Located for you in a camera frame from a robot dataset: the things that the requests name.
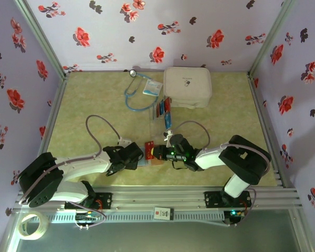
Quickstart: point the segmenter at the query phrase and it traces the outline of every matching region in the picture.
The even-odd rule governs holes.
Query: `small box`
[[[171,98],[171,107],[206,107],[212,96],[210,72],[203,67],[167,68],[163,94]]]
[[[164,221],[171,221],[174,219],[174,209],[165,208],[165,207],[155,207],[154,219],[162,219]]]

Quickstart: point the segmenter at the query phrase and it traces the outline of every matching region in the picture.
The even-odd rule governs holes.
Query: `stethoscope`
[[[152,78],[148,77],[147,75],[143,75],[143,74],[141,74],[141,73],[137,73],[134,69],[130,70],[130,76],[133,77],[133,80],[132,80],[132,82],[129,84],[129,86],[125,89],[125,92],[124,92],[124,95],[125,95],[125,104],[126,104],[126,106],[127,106],[130,110],[136,111],[136,112],[140,112],[140,111],[144,111],[144,110],[146,110],[146,109],[149,109],[150,107],[152,107],[152,106],[157,102],[157,100],[158,100],[158,98],[159,98],[158,96],[155,98],[155,101],[153,101],[152,104],[150,104],[149,106],[147,106],[147,107],[145,107],[145,108],[142,108],[142,109],[134,109],[134,108],[131,108],[131,107],[128,105],[128,97],[132,97],[132,96],[135,95],[135,93],[137,92],[137,90],[138,90],[139,86],[141,85],[142,81],[144,80],[144,78],[150,79],[150,80],[151,80]],[[133,82],[135,81],[135,79],[136,79],[137,76],[141,76],[141,77],[142,77],[140,83],[138,84],[137,88],[136,88],[132,93],[127,93],[128,89],[131,87],[131,85],[133,84]]]

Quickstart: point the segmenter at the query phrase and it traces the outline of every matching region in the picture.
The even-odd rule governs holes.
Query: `roll of tape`
[[[29,234],[27,231],[27,225],[31,218],[38,217],[39,225],[36,231],[32,234]],[[20,238],[23,240],[37,240],[40,239],[48,229],[49,221],[47,216],[39,212],[29,212],[24,217],[22,217],[19,225],[18,231],[20,233]]]

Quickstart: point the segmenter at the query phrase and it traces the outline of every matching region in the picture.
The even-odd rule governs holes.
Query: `white box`
[[[203,67],[170,67],[164,71],[163,94],[172,107],[206,107],[212,96],[210,72]]]

